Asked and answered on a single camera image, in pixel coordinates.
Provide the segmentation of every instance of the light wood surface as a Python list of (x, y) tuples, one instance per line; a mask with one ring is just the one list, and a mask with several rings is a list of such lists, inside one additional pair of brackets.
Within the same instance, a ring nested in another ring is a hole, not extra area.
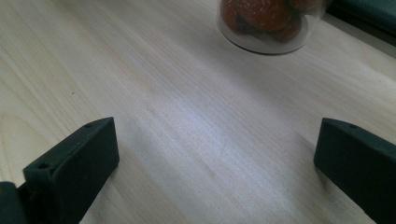
[(396, 60), (322, 21), (243, 51), (215, 0), (0, 0), (0, 180), (114, 117), (120, 166), (81, 223), (373, 223), (313, 165), (321, 119), (396, 144)]

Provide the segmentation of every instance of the glass jar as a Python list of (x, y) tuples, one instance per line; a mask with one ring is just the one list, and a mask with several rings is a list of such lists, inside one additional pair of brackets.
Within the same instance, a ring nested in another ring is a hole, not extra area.
[(235, 45), (263, 54), (302, 47), (331, 0), (219, 0), (218, 25)]

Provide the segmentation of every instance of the wood grain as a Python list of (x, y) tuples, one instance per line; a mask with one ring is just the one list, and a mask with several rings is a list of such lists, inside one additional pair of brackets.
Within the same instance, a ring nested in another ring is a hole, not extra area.
[(81, 223), (373, 223), (316, 171), (321, 118), (396, 144), (396, 61), (320, 22), (243, 51), (214, 0), (0, 0), (0, 180), (114, 117), (120, 166)]

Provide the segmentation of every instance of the fruit in jar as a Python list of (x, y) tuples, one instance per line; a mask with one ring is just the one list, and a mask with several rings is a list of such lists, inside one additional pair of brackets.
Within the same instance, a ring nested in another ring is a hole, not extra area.
[(280, 43), (288, 43), (294, 39), (302, 30), (303, 23), (300, 17), (293, 17), (281, 30), (270, 33), (270, 36)]
[(238, 34), (245, 33), (245, 27), (238, 18), (239, 15), (233, 6), (233, 0), (221, 0), (220, 2), (220, 15), (227, 26)]
[(233, 5), (248, 24), (264, 32), (284, 28), (291, 18), (285, 0), (233, 0)]

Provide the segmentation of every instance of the screw hole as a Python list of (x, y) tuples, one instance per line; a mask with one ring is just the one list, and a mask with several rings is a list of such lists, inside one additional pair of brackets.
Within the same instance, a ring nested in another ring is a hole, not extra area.
[(38, 169), (47, 169), (49, 167), (50, 167), (50, 165), (48, 163), (44, 162), (38, 166)]

